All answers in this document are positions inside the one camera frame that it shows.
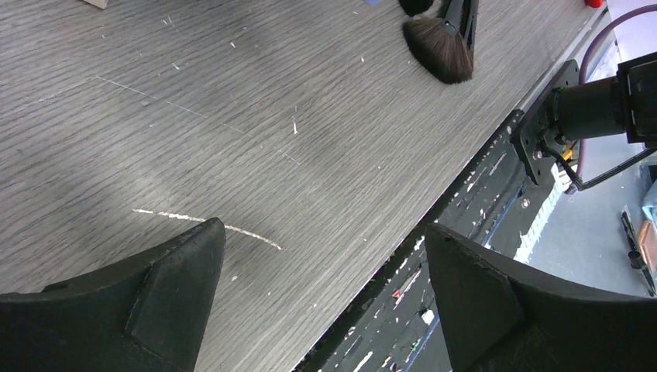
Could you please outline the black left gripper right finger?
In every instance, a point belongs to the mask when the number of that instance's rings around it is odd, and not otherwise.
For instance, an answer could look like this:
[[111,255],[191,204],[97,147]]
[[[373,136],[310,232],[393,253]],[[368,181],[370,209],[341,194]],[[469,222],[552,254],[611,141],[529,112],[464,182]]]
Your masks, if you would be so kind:
[[455,371],[654,371],[656,302],[577,284],[439,224],[425,249]]

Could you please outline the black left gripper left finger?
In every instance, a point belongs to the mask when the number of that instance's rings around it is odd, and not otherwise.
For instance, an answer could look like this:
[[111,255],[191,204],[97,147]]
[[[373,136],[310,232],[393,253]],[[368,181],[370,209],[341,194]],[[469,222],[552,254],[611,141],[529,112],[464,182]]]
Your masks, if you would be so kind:
[[217,218],[39,293],[1,296],[3,371],[192,371],[222,269]]

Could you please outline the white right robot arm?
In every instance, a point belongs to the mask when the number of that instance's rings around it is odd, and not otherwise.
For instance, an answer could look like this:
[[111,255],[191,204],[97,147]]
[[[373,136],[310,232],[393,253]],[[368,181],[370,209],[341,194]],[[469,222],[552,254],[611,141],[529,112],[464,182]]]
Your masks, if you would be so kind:
[[559,144],[625,134],[656,148],[656,54],[623,62],[597,81],[559,87],[547,99],[551,137]]

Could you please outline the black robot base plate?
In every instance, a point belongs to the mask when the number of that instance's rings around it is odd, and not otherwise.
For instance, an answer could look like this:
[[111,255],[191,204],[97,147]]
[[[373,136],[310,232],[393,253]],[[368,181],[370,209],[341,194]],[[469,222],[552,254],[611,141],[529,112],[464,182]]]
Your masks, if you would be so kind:
[[552,92],[577,85],[578,74],[566,61],[507,116],[297,370],[449,371],[448,346],[460,340],[474,368],[521,320],[490,260],[525,259],[568,187],[540,143]]

